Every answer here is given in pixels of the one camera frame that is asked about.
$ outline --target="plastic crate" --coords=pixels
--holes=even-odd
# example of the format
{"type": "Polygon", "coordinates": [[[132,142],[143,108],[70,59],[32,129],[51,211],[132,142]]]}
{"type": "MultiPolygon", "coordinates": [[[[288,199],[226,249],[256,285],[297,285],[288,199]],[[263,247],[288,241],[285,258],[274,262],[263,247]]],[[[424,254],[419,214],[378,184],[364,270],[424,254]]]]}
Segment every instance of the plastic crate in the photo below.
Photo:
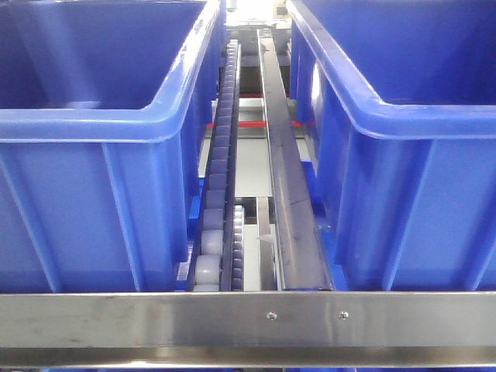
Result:
{"type": "Polygon", "coordinates": [[[444,368],[288,368],[288,372],[494,372],[494,367],[444,368]]]}
{"type": "Polygon", "coordinates": [[[0,3],[0,292],[167,291],[219,2],[0,3]]]}
{"type": "Polygon", "coordinates": [[[350,288],[496,289],[496,2],[288,8],[291,96],[350,288]]]}

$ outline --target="metal frame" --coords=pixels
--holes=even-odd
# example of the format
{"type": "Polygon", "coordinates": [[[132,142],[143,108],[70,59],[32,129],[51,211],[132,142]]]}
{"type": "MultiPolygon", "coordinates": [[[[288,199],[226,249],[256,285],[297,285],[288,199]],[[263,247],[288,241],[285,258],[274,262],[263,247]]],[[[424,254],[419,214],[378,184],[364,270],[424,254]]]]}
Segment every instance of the metal frame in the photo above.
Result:
{"type": "MultiPolygon", "coordinates": [[[[284,283],[325,288],[271,48],[262,33],[284,283]]],[[[0,366],[494,366],[495,310],[496,292],[2,294],[0,366]]]]}
{"type": "Polygon", "coordinates": [[[282,287],[286,290],[330,290],[332,283],[319,241],[310,194],[269,29],[258,30],[260,73],[276,206],[277,248],[282,287]]]}

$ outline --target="bolt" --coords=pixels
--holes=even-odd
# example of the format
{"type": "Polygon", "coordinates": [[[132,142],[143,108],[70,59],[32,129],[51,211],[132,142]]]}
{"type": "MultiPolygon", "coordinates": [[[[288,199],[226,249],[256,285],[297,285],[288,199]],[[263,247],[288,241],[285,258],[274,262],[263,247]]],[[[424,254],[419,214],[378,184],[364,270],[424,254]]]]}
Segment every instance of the bolt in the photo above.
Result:
{"type": "Polygon", "coordinates": [[[268,312],[267,315],[267,320],[277,320],[277,314],[275,312],[268,312]]]}
{"type": "Polygon", "coordinates": [[[347,320],[350,317],[350,314],[348,312],[340,312],[338,315],[339,320],[347,320]]]}

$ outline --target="metal rail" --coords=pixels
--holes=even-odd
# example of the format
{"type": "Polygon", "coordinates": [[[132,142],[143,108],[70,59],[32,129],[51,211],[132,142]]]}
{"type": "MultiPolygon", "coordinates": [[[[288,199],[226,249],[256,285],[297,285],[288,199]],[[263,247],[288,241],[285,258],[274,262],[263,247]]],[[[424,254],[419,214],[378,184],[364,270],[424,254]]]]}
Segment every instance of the metal rail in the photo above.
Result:
{"type": "Polygon", "coordinates": [[[494,292],[32,294],[0,304],[4,367],[496,364],[494,292]]]}
{"type": "Polygon", "coordinates": [[[285,290],[332,289],[269,29],[258,30],[277,247],[285,290]]]}

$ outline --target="roller conveyor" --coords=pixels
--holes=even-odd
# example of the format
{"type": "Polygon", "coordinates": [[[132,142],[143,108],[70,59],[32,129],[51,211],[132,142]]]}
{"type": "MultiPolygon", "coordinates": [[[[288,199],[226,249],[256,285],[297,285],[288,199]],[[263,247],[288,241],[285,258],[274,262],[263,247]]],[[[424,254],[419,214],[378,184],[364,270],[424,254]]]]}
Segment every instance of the roller conveyor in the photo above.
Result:
{"type": "MultiPolygon", "coordinates": [[[[233,164],[240,55],[237,43],[230,43],[203,191],[202,228],[188,276],[188,290],[197,293],[0,295],[0,365],[496,364],[494,292],[331,291],[273,45],[270,32],[260,31],[278,249],[274,252],[272,244],[262,244],[263,291],[239,291],[242,253],[236,234],[243,228],[244,214],[235,206],[233,164]],[[218,150],[226,147],[227,159],[226,152],[218,150]]],[[[257,209],[259,219],[267,217],[268,200],[258,200],[257,209]]],[[[265,226],[260,235],[270,233],[267,225],[268,218],[259,221],[265,226]]]]}

